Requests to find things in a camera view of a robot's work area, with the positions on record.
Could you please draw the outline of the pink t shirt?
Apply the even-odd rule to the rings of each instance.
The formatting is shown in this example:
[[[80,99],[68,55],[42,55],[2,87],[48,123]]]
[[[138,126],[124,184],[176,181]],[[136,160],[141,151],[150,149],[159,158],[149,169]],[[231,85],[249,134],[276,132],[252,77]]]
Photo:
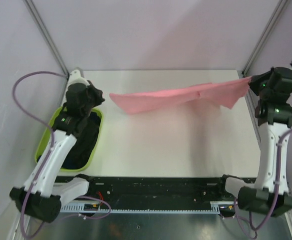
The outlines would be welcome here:
[[[232,109],[249,90],[251,77],[222,83],[203,83],[186,88],[127,94],[110,93],[110,99],[125,113],[137,114],[179,105],[193,100],[207,100]]]

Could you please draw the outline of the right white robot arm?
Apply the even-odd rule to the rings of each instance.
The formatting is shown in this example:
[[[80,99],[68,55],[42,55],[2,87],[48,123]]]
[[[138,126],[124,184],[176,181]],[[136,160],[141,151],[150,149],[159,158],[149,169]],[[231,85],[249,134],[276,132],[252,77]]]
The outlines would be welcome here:
[[[254,184],[225,175],[217,186],[217,197],[223,201],[236,197],[241,210],[278,217],[292,209],[292,196],[286,179],[288,131],[292,127],[292,68],[273,67],[255,75],[250,89],[259,97],[255,108],[261,139],[258,176]]]

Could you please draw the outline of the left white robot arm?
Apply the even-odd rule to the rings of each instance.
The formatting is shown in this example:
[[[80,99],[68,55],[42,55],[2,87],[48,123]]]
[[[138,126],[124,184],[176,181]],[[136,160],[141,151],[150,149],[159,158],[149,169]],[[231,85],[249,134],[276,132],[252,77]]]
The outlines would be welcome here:
[[[61,168],[79,170],[86,166],[97,143],[101,122],[90,117],[94,107],[104,102],[103,92],[90,81],[78,79],[65,94],[66,101],[52,126],[50,138],[37,165],[22,187],[9,193],[17,209],[45,223],[53,222],[61,208],[82,196],[90,200],[96,187],[85,177],[54,186]]]

